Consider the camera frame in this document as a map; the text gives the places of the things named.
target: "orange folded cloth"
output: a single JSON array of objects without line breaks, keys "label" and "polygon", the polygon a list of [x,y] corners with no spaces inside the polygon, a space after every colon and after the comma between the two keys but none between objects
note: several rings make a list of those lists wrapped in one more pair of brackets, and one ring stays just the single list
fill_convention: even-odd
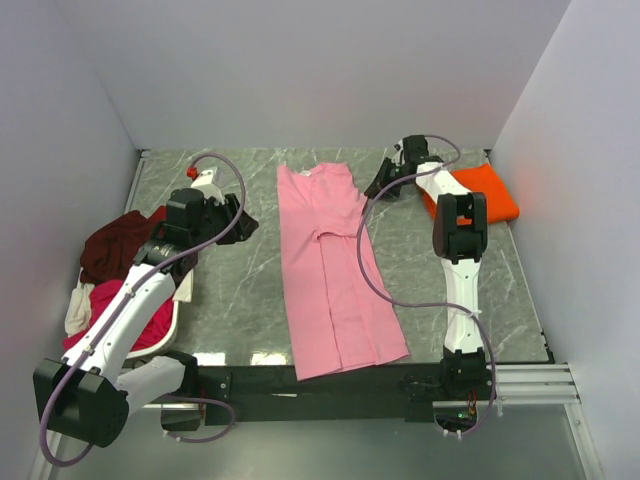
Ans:
[{"label": "orange folded cloth", "polygon": [[[472,192],[482,192],[487,197],[487,223],[498,223],[518,218],[520,210],[515,204],[507,187],[502,183],[491,165],[485,163],[480,167],[465,168],[451,172],[463,187]],[[436,203],[426,192],[422,192],[424,205],[432,217],[436,216]],[[459,225],[471,223],[465,218],[458,218]]]}]

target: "wall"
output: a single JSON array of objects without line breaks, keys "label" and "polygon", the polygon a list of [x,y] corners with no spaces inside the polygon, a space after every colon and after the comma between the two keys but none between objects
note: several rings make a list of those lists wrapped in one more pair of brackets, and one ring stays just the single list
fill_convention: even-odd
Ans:
[{"label": "wall", "polygon": [[608,478],[640,477],[640,3],[574,0],[493,162],[541,322]]},{"label": "wall", "polygon": [[2,478],[36,451],[31,375],[61,353],[84,239],[122,212],[135,150],[53,0],[0,4]]},{"label": "wall", "polygon": [[569,0],[57,0],[139,148],[492,147]]}]

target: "marble table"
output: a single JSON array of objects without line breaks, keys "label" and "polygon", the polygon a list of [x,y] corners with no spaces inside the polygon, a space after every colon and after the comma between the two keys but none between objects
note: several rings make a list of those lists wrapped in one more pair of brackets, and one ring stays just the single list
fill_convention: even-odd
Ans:
[{"label": "marble table", "polygon": [[[280,266],[276,167],[302,171],[321,162],[346,162],[364,191],[387,152],[376,148],[219,149],[240,169],[246,209],[260,222],[247,242],[200,254],[191,303],[182,304],[172,348],[195,354],[203,365],[292,364]],[[131,195],[131,209],[150,215],[175,188],[189,186],[185,171],[198,150],[150,150]],[[437,151],[452,158],[451,151]],[[465,151],[456,168],[486,161],[482,150]],[[216,165],[202,162],[201,167]],[[238,192],[224,168],[225,192]],[[432,221],[413,186],[395,202],[376,205],[368,223],[376,260],[390,294],[407,302],[444,300],[444,275],[431,246]],[[506,223],[489,227],[479,280],[480,319],[500,362],[546,362],[544,336]],[[438,362],[447,326],[444,309],[396,312],[411,355],[401,362]]]}]

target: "brown cloth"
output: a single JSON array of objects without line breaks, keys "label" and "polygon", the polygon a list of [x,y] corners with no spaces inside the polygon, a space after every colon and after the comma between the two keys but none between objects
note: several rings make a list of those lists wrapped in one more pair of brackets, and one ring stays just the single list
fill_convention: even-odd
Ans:
[{"label": "brown cloth", "polygon": [[80,256],[80,281],[99,285],[108,280],[124,280],[133,258],[149,240],[153,227],[165,220],[166,208],[158,208],[148,219],[131,211],[91,235]]}]

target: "robotic arm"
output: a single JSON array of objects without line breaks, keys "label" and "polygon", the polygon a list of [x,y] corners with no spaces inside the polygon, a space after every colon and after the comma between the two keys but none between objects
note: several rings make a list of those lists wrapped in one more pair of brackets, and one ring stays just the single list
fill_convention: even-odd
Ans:
[{"label": "robotic arm", "polygon": [[[393,158],[385,158],[373,183],[365,191],[375,197],[392,181],[415,173],[437,170],[415,178],[415,182],[435,202],[433,248],[444,270],[447,303],[478,310],[478,273],[487,247],[487,204],[482,193],[470,192],[443,167],[444,161],[430,155],[423,135],[403,138],[395,145]],[[382,198],[395,199],[402,184]],[[467,221],[462,224],[459,219]],[[476,323],[463,311],[448,309],[448,328],[444,340],[442,383],[450,390],[464,392],[486,383],[487,370],[482,337]]]},{"label": "robotic arm", "polygon": [[[174,190],[167,202],[167,219],[153,231],[138,251],[124,285],[84,338],[69,349],[62,361],[45,359],[33,374],[38,413],[43,412],[54,388],[70,369],[80,364],[58,397],[48,428],[92,445],[106,447],[122,431],[127,418],[147,403],[167,393],[197,395],[198,366],[191,355],[170,352],[120,375],[125,357],[158,308],[174,293],[198,262],[198,254],[183,257],[153,274],[115,321],[91,348],[95,336],[116,312],[131,287],[168,258],[212,239],[238,212],[235,195],[222,195],[215,185],[216,171],[193,175],[191,188]],[[246,212],[217,243],[228,245],[248,239],[258,222]]]}]

